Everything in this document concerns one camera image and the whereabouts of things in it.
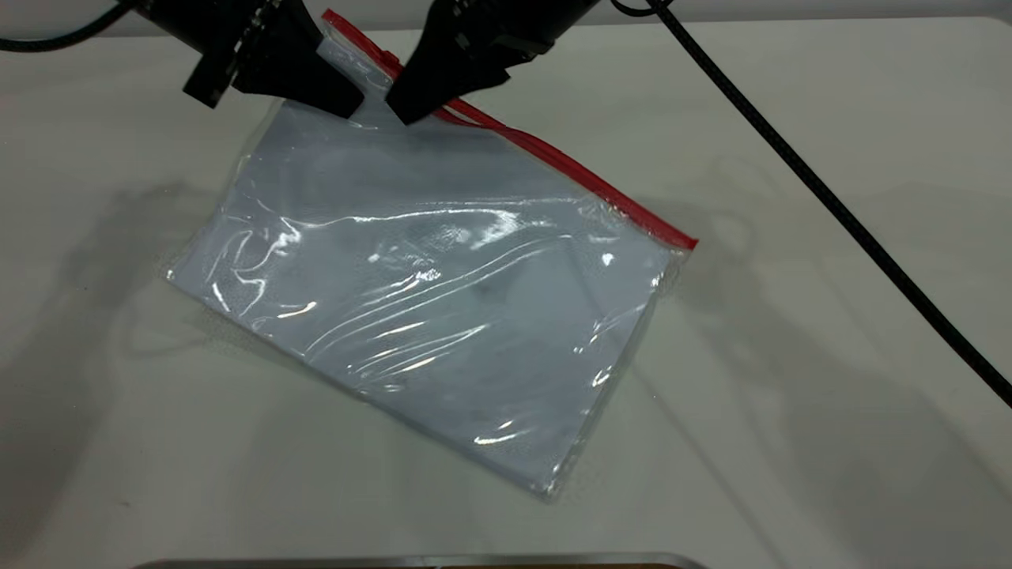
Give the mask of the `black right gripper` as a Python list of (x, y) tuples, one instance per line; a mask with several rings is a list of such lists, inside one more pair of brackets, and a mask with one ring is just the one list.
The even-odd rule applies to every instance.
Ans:
[(547, 53), (597, 1), (434, 1), (427, 33), (387, 93), (404, 125), (425, 119), (452, 98), (510, 80), (509, 57)]

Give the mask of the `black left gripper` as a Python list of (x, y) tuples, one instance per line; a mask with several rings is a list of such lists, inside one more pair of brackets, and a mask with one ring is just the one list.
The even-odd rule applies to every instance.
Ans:
[(301, 1), (141, 1), (138, 15), (196, 50), (183, 91), (215, 108), (228, 88), (300, 102), (349, 119), (364, 93), (318, 53)]

